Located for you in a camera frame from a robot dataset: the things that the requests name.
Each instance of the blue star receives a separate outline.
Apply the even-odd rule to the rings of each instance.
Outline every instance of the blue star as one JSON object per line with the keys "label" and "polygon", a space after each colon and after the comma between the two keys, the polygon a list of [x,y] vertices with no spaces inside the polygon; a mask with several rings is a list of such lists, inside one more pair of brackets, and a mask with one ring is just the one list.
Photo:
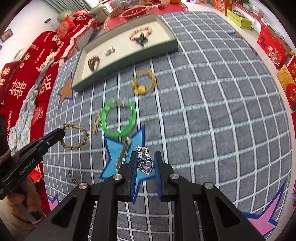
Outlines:
{"label": "blue star", "polygon": [[[126,163],[129,162],[130,157],[131,157],[131,152],[136,151],[136,146],[145,146],[145,127],[143,126],[140,130],[138,130],[135,134],[131,136],[132,143],[127,151],[128,155],[126,157]],[[120,156],[123,143],[119,142],[117,140],[113,140],[111,138],[108,138],[104,136],[104,141],[109,157],[109,161],[104,168],[100,178],[106,179],[112,175],[115,175],[117,173],[117,170],[115,169],[115,165],[118,161],[118,157]],[[141,183],[143,180],[151,179],[155,177],[154,169],[150,173],[150,175],[146,175],[142,173],[139,169],[137,169],[137,175],[136,175],[136,190],[135,190],[135,195],[133,197],[132,203],[135,204],[138,192],[141,186]]]}

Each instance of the window blind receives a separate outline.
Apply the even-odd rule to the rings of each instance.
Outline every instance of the window blind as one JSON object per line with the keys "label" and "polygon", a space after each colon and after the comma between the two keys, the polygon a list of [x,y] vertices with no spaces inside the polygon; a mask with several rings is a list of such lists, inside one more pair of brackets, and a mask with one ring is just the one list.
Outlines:
{"label": "window blind", "polygon": [[65,10],[91,10],[92,6],[85,0],[42,0],[47,6],[57,13],[62,13]]}

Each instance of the red cushion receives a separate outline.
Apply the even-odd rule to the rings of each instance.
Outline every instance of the red cushion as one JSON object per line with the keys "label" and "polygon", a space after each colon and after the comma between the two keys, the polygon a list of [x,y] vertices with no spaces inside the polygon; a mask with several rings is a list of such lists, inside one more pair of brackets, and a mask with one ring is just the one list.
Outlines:
{"label": "red cushion", "polygon": [[31,141],[39,139],[44,134],[45,117],[48,108],[48,101],[38,101],[37,106],[34,110],[33,119],[31,122]]}
{"label": "red cushion", "polygon": [[41,85],[39,87],[39,92],[36,97],[38,105],[39,102],[49,102],[49,98],[52,92],[52,88],[54,86],[54,82],[57,78],[57,75],[59,73],[59,60],[55,61],[50,68],[47,70],[45,76],[43,77],[41,81]]}
{"label": "red cushion", "polygon": [[0,72],[0,106],[4,105],[5,95],[7,93],[11,78],[19,64],[20,61],[7,63]]}
{"label": "red cushion", "polygon": [[64,21],[62,21],[62,23],[56,29],[56,33],[59,35],[60,39],[64,39],[66,34],[74,27],[75,27],[75,24],[70,19],[70,17],[67,15],[65,17]]}
{"label": "red cushion", "polygon": [[32,43],[10,80],[4,100],[5,105],[0,109],[0,113],[7,116],[5,119],[7,129],[15,126],[23,101],[35,84],[46,57],[60,43],[58,34],[52,31],[41,33]]}
{"label": "red cushion", "polygon": [[75,28],[73,28],[66,37],[62,40],[62,43],[59,46],[58,49],[58,55],[55,57],[55,59],[59,59],[59,65],[63,65],[66,59],[68,59],[76,45],[77,41],[92,27],[97,28],[97,25],[99,24],[98,21],[94,20],[88,15],[85,14],[79,14],[74,20],[74,24],[76,25]]}
{"label": "red cushion", "polygon": [[85,11],[85,10],[79,10],[79,11],[76,11],[75,13],[73,13],[73,16],[76,17],[76,16],[78,16],[78,15],[81,14],[81,13],[89,14],[88,11]]}

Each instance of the picture frame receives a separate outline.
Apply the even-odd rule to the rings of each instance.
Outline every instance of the picture frame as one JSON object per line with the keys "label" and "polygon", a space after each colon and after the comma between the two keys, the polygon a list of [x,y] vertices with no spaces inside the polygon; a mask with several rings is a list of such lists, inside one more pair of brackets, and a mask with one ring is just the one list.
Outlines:
{"label": "picture frame", "polygon": [[4,43],[7,39],[9,39],[13,35],[11,29],[6,30],[3,35],[1,36],[1,41]]}

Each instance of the gold bracelet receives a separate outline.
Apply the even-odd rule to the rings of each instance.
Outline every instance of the gold bracelet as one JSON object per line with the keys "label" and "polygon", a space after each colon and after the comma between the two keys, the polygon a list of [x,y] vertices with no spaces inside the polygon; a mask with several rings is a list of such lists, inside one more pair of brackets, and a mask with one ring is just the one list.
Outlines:
{"label": "gold bracelet", "polygon": [[94,71],[94,65],[95,63],[98,62],[98,64],[100,63],[100,58],[99,56],[93,56],[89,59],[89,69],[91,71]]}
{"label": "gold bracelet", "polygon": [[[146,88],[146,86],[144,85],[139,86],[137,82],[137,77],[140,77],[144,74],[148,74],[151,79],[151,84],[148,88]],[[138,71],[132,79],[131,86],[133,87],[133,92],[135,95],[145,95],[149,90],[153,89],[156,86],[156,77],[150,70]]]}
{"label": "gold bracelet", "polygon": [[65,144],[64,140],[61,140],[61,145],[65,148],[65,149],[69,149],[69,150],[78,150],[80,147],[84,146],[85,143],[86,143],[86,140],[89,136],[89,134],[87,133],[86,129],[84,129],[83,127],[81,126],[77,126],[77,125],[74,125],[72,123],[64,123],[63,124],[63,127],[62,127],[62,130],[65,130],[66,127],[72,127],[72,128],[75,128],[75,129],[78,129],[78,130],[81,130],[82,133],[84,134],[84,138],[82,140],[82,142],[80,142],[77,146],[68,146],[67,144]]}

